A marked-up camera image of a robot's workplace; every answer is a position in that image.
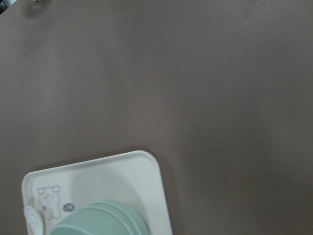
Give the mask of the cream serving tray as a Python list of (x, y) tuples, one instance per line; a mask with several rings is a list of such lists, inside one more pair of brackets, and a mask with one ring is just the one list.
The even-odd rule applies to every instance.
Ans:
[(160, 167), (146, 151), (33, 171), (24, 176), (21, 190), (24, 206), (42, 215), (45, 234), (73, 210), (100, 200), (133, 207), (152, 235), (172, 234)]

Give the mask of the white ceramic spoon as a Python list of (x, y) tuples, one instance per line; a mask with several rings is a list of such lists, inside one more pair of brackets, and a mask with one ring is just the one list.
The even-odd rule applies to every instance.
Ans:
[(42, 215), (33, 207), (25, 206), (23, 213), (27, 224), (33, 235), (43, 235), (45, 233), (44, 220)]

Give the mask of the green bowl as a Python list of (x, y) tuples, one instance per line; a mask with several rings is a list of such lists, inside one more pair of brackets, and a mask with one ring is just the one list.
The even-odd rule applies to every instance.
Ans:
[(82, 209), (99, 209), (118, 219), (131, 235), (149, 235), (150, 231), (142, 215), (130, 205), (116, 200), (100, 200)]
[(132, 235), (130, 226), (110, 212), (87, 208), (74, 211), (49, 232), (51, 235)]

